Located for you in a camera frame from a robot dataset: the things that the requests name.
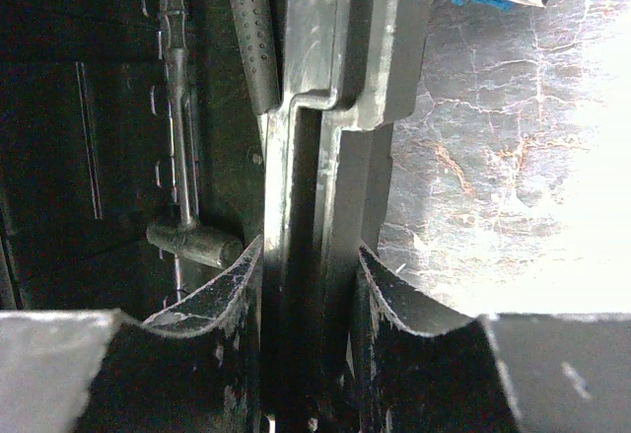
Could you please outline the black t-handle wrench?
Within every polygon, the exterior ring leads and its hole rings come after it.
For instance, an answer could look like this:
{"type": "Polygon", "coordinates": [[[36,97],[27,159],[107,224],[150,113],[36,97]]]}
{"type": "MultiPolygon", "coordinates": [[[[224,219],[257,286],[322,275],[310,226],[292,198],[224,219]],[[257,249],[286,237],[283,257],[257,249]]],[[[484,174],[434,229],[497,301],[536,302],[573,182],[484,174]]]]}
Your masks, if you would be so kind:
{"type": "Polygon", "coordinates": [[[242,242],[199,220],[195,139],[188,73],[185,0],[159,0],[160,48],[172,123],[175,197],[179,218],[163,217],[149,225],[147,240],[159,249],[217,269],[231,266],[242,242]]]}

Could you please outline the black plastic toolbox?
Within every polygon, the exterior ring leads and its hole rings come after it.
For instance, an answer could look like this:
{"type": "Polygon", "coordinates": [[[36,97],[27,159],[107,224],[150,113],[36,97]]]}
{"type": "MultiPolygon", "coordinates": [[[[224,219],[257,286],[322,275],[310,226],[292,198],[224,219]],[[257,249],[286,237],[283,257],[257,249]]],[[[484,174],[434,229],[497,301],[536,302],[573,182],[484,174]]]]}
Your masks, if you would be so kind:
{"type": "MultiPolygon", "coordinates": [[[[255,114],[230,0],[185,0],[199,220],[262,241],[255,432],[364,432],[359,249],[376,255],[430,2],[269,0],[279,104],[255,114]]],[[[159,0],[1,0],[1,315],[144,322],[235,263],[147,240],[179,218],[171,138],[159,0]]]]}

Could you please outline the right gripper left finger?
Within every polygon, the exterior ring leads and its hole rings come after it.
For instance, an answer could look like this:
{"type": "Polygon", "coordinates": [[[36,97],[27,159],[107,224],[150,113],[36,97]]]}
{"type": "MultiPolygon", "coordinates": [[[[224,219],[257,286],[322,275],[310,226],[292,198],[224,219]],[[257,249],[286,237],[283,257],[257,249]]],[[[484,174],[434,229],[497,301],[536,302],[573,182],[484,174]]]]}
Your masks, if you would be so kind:
{"type": "Polygon", "coordinates": [[[5,432],[255,432],[262,241],[138,322],[119,310],[1,315],[5,432]]]}

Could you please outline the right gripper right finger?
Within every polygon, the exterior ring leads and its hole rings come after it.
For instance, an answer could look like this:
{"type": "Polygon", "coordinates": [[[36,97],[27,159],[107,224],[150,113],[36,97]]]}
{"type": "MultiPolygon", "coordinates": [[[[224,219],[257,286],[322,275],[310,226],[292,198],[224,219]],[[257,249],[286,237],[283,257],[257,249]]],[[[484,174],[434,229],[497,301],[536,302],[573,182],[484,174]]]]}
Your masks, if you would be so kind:
{"type": "Polygon", "coordinates": [[[626,432],[626,314],[471,318],[359,249],[351,329],[364,432],[626,432]]]}

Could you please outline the steel claw hammer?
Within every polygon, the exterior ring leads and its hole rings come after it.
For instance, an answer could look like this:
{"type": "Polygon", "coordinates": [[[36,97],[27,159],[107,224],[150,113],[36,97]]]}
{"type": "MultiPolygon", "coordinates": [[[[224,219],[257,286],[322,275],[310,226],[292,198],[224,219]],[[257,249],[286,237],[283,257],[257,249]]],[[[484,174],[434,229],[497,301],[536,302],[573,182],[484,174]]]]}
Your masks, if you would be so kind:
{"type": "Polygon", "coordinates": [[[275,109],[279,87],[269,0],[230,0],[245,79],[255,114],[275,109]]]}

